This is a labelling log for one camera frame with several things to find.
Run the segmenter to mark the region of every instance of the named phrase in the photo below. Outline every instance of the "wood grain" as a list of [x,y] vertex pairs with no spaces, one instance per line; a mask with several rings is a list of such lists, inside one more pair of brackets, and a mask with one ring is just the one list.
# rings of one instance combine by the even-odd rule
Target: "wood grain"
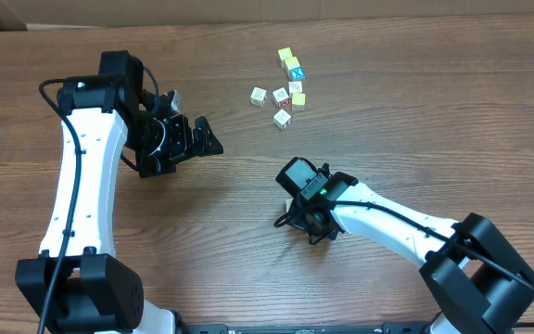
[[[275,51],[288,45],[308,100],[280,132],[276,109],[249,95],[287,85]],[[188,323],[361,325],[438,311],[416,268],[374,242],[312,247],[272,227],[286,199],[274,178],[298,155],[418,211],[483,214],[534,269],[534,15],[6,32],[0,332],[34,332],[38,319],[14,284],[16,260],[45,234],[61,155],[37,85],[95,74],[100,52],[118,49],[181,91],[187,116],[207,116],[225,149],[154,179],[119,169],[118,257]]]

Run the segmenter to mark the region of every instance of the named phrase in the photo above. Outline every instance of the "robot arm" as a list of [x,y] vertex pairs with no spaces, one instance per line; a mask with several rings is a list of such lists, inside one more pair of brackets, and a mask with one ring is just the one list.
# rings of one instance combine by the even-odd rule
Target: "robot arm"
[[[123,146],[134,150],[136,163],[130,164],[141,177],[173,173],[177,163],[222,154],[223,148],[204,117],[189,127],[176,91],[159,96],[143,89],[144,71],[156,84],[127,51],[105,52],[97,76],[49,81],[63,83],[58,106],[44,94],[66,119],[61,172],[39,257],[18,261],[16,284],[50,332],[173,334],[179,327],[179,315],[144,300],[139,275],[114,258],[117,169],[121,159],[126,161]],[[139,110],[140,103],[146,111]],[[75,211],[68,217],[76,182]],[[66,222],[71,222],[70,231]],[[67,236],[67,250],[60,253]],[[73,271],[80,276],[71,276]]]
[[[371,238],[414,263],[442,311],[428,333],[509,333],[534,301],[534,272],[484,217],[459,223],[422,214],[302,158],[276,181],[294,198],[276,227],[304,231],[312,245],[338,232]],[[484,263],[471,278],[462,271],[469,260]]]
[[[350,186],[337,200],[369,201],[382,205],[409,217],[420,225],[430,227],[447,238],[454,235],[452,225],[458,223],[452,219],[426,215],[385,199],[362,182]],[[426,232],[405,224],[399,218],[379,210],[337,205],[331,214],[339,228],[345,233],[370,238],[395,251],[418,268],[426,263],[426,255],[430,251],[439,251],[445,244],[441,240],[431,238]]]

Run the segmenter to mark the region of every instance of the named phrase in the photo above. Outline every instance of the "black bracket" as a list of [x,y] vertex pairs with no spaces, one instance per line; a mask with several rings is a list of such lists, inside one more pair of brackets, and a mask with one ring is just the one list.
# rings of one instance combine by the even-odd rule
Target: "black bracket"
[[205,157],[209,155],[223,154],[223,147],[220,141],[211,131],[208,120],[201,116],[195,120],[193,130],[193,156]]
[[[16,285],[38,315],[57,258],[19,260]],[[79,277],[70,277],[80,268]],[[144,290],[139,275],[108,254],[67,256],[49,309],[51,333],[131,331],[144,312]]]
[[275,181],[294,199],[289,216],[278,220],[275,227],[290,225],[305,232],[311,245],[324,238],[335,240],[339,232],[344,233],[326,205],[323,209],[316,206],[338,199],[348,187],[357,185],[358,179],[340,172],[331,176],[327,163],[317,169],[311,162],[295,157],[275,177]]
[[[534,286],[532,269],[489,219],[471,213],[453,228],[456,242],[467,244]],[[462,333],[509,333],[533,303],[534,292],[485,264],[469,279],[458,265],[463,257],[445,245],[430,252],[420,268],[440,309]]]
[[387,322],[382,325],[382,334],[421,334],[429,325],[429,321]]

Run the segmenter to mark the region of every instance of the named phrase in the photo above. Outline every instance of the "cube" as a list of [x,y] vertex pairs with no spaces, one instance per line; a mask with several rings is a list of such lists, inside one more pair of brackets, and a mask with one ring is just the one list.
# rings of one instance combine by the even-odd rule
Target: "cube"
[[306,72],[300,66],[289,72],[289,78],[293,81],[304,81],[304,79],[306,79]]
[[298,58],[292,57],[292,58],[286,59],[286,73],[287,73],[287,75],[289,75],[290,71],[292,71],[294,69],[297,69],[298,67],[300,67],[300,62],[298,61]]
[[286,66],[286,59],[292,58],[292,50],[289,47],[277,50],[277,54],[279,56],[279,64],[281,67]]
[[294,99],[294,93],[302,93],[302,82],[289,82],[289,89],[287,89],[289,94]]
[[255,87],[255,89],[252,90],[252,94],[250,95],[250,103],[254,104],[255,106],[262,107],[265,105],[266,97],[266,90],[260,89],[259,87]]
[[286,92],[286,89],[282,87],[276,91],[273,91],[273,101],[275,102],[275,106],[278,108],[287,106],[290,100],[289,100],[289,95]]
[[284,130],[290,123],[292,123],[292,116],[290,116],[285,110],[281,109],[275,114],[275,116],[273,116],[273,123],[281,130]]
[[306,105],[306,94],[294,93],[294,96],[292,97],[292,110],[303,111],[305,105]]

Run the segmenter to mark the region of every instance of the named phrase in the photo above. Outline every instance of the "cardboard box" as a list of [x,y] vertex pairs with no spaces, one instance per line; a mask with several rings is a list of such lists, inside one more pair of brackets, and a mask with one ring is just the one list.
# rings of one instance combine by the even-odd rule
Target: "cardboard box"
[[534,13],[534,0],[0,0],[0,29],[510,13]]

